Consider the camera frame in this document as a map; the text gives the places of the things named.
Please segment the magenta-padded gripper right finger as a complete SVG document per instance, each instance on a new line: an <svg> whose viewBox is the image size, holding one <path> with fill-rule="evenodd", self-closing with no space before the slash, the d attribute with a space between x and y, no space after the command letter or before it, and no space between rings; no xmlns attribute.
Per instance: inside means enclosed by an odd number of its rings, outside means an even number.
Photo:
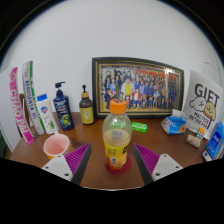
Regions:
<svg viewBox="0 0 224 224"><path fill-rule="evenodd" d="M145 185L182 169L168 154L159 155L137 143L133 144L133 154Z"/></svg>

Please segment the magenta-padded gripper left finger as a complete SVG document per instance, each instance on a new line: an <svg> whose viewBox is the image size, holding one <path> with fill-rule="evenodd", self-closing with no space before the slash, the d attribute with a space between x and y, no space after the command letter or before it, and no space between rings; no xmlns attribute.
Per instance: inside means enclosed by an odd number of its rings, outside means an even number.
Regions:
<svg viewBox="0 0 224 224"><path fill-rule="evenodd" d="M42 169L76 185L80 185L90 155L91 145L85 144L67 155L54 157Z"/></svg>

